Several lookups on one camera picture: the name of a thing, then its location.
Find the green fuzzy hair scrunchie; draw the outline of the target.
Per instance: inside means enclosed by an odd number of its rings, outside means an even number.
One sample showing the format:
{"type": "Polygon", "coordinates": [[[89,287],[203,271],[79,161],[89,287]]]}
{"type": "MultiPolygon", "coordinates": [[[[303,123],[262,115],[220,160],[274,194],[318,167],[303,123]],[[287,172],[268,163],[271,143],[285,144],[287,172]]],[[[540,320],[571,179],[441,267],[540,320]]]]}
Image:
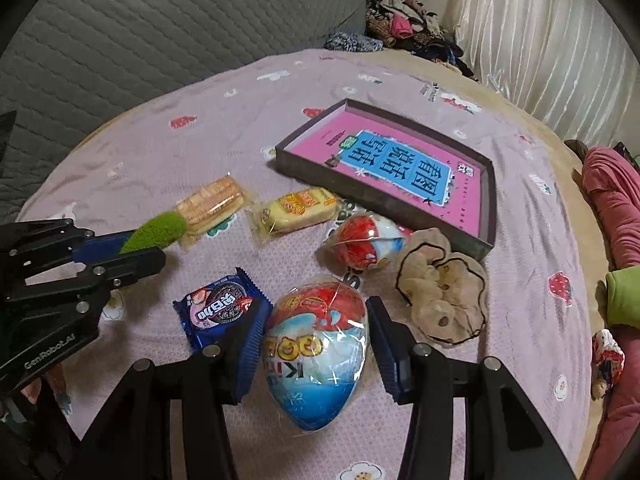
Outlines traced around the green fuzzy hair scrunchie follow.
{"type": "Polygon", "coordinates": [[[165,249],[186,234],[188,224],[181,214],[168,210],[148,220],[128,237],[120,248],[121,254],[157,247],[165,249]]]}

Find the blue oreo cookie pack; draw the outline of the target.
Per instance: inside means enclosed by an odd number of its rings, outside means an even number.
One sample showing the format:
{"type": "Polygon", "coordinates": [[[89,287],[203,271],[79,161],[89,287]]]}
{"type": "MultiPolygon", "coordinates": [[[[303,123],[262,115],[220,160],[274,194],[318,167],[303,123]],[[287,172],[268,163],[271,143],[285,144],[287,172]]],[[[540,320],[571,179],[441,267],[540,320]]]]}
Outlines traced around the blue oreo cookie pack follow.
{"type": "Polygon", "coordinates": [[[197,352],[221,340],[224,333],[250,310],[254,300],[266,300],[270,304],[250,276],[237,266],[233,274],[189,292],[172,306],[191,351],[197,352]]]}

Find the wafer biscuit clear pack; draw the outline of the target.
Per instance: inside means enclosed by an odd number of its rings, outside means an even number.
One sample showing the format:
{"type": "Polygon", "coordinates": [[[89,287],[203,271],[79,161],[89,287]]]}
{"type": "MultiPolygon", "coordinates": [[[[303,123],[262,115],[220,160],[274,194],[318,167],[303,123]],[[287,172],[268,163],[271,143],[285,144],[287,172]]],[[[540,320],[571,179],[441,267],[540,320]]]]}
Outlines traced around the wafer biscuit clear pack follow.
{"type": "Polygon", "coordinates": [[[198,242],[210,229],[224,223],[250,202],[250,196],[234,177],[226,174],[201,186],[189,197],[176,203],[175,211],[186,222],[186,232],[179,240],[183,249],[198,242]]]}

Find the beige sheer hair scrunchie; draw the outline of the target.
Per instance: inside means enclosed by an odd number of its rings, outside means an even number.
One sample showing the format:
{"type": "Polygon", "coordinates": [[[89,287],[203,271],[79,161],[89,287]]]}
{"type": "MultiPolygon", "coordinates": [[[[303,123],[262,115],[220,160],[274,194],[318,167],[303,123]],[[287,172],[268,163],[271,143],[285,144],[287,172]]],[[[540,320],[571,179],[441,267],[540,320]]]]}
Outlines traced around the beige sheer hair scrunchie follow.
{"type": "Polygon", "coordinates": [[[431,228],[413,232],[396,258],[395,288],[413,324],[428,339],[457,346],[480,336],[488,321],[487,276],[431,228]]]}

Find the yellow cake snack pack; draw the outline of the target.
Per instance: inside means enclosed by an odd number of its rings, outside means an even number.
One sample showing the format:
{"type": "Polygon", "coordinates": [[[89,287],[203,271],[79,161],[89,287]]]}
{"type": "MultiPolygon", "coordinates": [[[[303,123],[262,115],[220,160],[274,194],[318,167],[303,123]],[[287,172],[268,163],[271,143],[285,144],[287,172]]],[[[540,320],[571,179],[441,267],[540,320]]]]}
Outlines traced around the yellow cake snack pack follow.
{"type": "Polygon", "coordinates": [[[305,188],[259,203],[248,210],[252,234],[258,243],[330,221],[338,198],[325,188],[305,188]]]}

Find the large blue white surprise egg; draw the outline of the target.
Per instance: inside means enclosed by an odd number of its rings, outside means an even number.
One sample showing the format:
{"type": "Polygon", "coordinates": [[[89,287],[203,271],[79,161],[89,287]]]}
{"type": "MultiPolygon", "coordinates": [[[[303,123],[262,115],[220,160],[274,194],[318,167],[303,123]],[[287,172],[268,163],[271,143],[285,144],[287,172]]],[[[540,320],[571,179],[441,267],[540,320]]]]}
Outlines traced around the large blue white surprise egg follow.
{"type": "Polygon", "coordinates": [[[300,430],[328,426],[356,391],[368,347],[357,289],[329,275],[292,288],[274,305],[262,340],[273,400],[300,430]]]}

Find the red surprise egg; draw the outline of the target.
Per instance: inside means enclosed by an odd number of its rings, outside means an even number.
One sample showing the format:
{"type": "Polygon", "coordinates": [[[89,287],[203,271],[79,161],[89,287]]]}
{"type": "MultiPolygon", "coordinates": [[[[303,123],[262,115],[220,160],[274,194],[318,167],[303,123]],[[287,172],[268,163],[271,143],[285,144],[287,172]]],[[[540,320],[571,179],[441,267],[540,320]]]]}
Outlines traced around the red surprise egg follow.
{"type": "Polygon", "coordinates": [[[373,212],[353,214],[323,243],[339,263],[357,271],[381,269],[396,257],[412,234],[373,212]]]}

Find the floral small cloth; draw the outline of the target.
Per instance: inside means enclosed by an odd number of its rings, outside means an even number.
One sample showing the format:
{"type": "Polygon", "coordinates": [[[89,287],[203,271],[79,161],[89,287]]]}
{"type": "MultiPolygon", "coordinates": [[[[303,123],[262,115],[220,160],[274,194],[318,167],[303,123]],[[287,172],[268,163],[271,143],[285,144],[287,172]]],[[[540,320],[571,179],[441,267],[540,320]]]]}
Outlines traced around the floral small cloth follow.
{"type": "Polygon", "coordinates": [[[607,328],[592,337],[591,395],[600,400],[617,384],[625,367],[625,353],[607,328]]]}

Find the green fleece garment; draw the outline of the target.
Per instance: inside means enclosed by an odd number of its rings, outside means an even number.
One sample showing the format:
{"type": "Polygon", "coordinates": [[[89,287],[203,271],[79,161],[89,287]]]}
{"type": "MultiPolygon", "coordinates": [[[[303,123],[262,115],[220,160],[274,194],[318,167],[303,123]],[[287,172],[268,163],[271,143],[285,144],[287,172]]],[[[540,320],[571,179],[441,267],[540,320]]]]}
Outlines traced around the green fleece garment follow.
{"type": "Polygon", "coordinates": [[[606,274],[608,325],[640,328],[640,266],[606,274]]]}

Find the grey quilted headboard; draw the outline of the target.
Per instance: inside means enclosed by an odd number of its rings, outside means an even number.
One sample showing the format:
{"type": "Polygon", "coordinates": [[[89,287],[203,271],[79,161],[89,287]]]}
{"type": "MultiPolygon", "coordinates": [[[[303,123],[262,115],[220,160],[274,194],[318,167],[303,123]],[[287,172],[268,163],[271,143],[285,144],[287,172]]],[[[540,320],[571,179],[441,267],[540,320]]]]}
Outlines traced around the grey quilted headboard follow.
{"type": "Polygon", "coordinates": [[[38,0],[1,55],[1,218],[64,157],[146,101],[363,32],[366,0],[38,0]]]}

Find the pink quilt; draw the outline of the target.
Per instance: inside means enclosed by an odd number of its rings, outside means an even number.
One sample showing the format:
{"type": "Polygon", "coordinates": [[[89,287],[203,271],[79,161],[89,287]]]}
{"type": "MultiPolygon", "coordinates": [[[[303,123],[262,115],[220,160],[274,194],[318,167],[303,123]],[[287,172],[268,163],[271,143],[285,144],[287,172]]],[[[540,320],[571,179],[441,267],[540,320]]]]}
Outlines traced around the pink quilt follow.
{"type": "Polygon", "coordinates": [[[585,479],[639,477],[639,171],[612,148],[593,148],[582,188],[610,243],[614,270],[604,281],[606,327],[593,337],[599,376],[593,393],[608,397],[585,479]]]}

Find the dark tray box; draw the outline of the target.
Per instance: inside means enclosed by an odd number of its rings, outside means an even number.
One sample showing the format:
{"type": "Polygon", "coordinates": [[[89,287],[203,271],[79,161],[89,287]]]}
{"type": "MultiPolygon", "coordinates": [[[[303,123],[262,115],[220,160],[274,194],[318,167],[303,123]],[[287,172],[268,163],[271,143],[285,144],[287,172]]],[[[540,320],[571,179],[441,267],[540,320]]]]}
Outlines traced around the dark tray box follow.
{"type": "Polygon", "coordinates": [[[446,136],[430,127],[414,122],[413,120],[381,110],[370,104],[355,100],[343,100],[324,110],[320,115],[306,124],[297,128],[282,140],[276,147],[276,159],[274,166],[286,176],[295,178],[310,185],[322,186],[327,190],[352,200],[370,211],[376,212],[383,217],[389,218],[406,228],[416,231],[428,228],[440,229],[451,243],[452,248],[458,252],[475,258],[484,259],[488,252],[495,246],[497,229],[497,197],[496,197],[496,177],[494,166],[486,156],[472,150],[468,146],[456,139],[446,136]],[[413,129],[417,132],[429,136],[438,144],[444,144],[461,154],[464,159],[479,162],[483,173],[480,177],[480,235],[474,236],[463,232],[451,224],[435,218],[431,214],[424,212],[415,206],[411,206],[402,200],[398,200],[382,191],[377,190],[367,183],[362,183],[344,174],[339,174],[331,168],[326,168],[313,162],[307,162],[299,156],[283,151],[288,143],[295,140],[301,133],[310,126],[318,122],[320,117],[326,117],[341,106],[348,104],[364,110],[367,113],[379,114],[383,119],[390,122],[398,122],[401,127],[413,129]]]}

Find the dark floral pillow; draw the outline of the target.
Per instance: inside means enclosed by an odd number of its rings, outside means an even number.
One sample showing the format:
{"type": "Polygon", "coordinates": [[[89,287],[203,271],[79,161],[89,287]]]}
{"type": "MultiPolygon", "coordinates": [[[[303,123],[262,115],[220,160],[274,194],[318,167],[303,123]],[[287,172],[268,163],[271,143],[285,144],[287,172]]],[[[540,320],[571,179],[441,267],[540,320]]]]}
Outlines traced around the dark floral pillow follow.
{"type": "Polygon", "coordinates": [[[356,32],[334,32],[326,38],[326,50],[356,53],[380,52],[384,49],[381,40],[356,34],[356,32]]]}

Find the pile of clothes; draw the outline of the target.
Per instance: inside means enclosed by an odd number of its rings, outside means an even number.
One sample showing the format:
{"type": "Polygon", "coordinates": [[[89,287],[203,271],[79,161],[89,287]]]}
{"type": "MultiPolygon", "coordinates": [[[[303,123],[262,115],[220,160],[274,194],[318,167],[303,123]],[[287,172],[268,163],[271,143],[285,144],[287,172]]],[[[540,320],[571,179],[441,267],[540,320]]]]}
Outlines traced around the pile of clothes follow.
{"type": "Polygon", "coordinates": [[[448,64],[462,76],[476,79],[462,60],[463,50],[454,34],[442,27],[437,13],[427,11],[418,0],[367,0],[366,33],[384,48],[448,64]]]}

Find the white curtain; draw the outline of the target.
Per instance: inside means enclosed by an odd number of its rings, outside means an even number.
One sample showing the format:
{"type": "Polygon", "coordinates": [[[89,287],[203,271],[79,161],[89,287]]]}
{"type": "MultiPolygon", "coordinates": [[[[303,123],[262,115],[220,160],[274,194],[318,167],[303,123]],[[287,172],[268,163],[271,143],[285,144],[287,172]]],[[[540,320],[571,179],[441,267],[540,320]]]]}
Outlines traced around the white curtain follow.
{"type": "Polygon", "coordinates": [[[563,140],[622,140],[639,62],[598,0],[449,0],[444,21],[481,84],[563,140]]]}

